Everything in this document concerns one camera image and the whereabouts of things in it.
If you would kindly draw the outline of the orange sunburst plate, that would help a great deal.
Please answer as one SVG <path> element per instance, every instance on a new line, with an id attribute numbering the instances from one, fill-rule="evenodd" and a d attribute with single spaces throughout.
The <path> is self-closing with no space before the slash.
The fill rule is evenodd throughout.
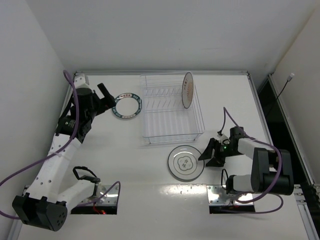
<path id="1" fill-rule="evenodd" d="M 191 72 L 187 72 L 183 78 L 181 98 L 185 109 L 188 109 L 193 100 L 194 95 L 194 78 Z"/>

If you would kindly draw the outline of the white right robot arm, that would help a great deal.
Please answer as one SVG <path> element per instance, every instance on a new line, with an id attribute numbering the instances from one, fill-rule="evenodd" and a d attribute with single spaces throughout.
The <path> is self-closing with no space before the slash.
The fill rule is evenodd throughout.
<path id="1" fill-rule="evenodd" d="M 211 138 L 199 161 L 207 167 L 221 168 L 226 158 L 244 155 L 252 160 L 251 173 L 230 175 L 225 183 L 227 194 L 271 193 L 291 195 L 294 178 L 291 155 L 287 150 L 276 150 L 266 143 L 250 139 L 243 127 L 232 127 L 229 137 L 218 133 Z"/>

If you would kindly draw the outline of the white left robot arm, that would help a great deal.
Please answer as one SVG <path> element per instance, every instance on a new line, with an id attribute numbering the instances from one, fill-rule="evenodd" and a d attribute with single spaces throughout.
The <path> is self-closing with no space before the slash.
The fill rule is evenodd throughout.
<path id="1" fill-rule="evenodd" d="M 115 98 L 103 83 L 97 86 L 103 95 L 100 98 L 90 87 L 86 75 L 75 79 L 67 71 L 63 75 L 72 88 L 69 104 L 58 120 L 50 151 L 36 178 L 24 194 L 15 196 L 12 202 L 12 208 L 23 224 L 54 232 L 62 228 L 74 208 L 95 204 L 103 196 L 100 178 L 94 174 L 80 176 L 77 167 L 73 169 L 77 182 L 65 191 L 60 188 L 94 118 L 116 105 Z"/>

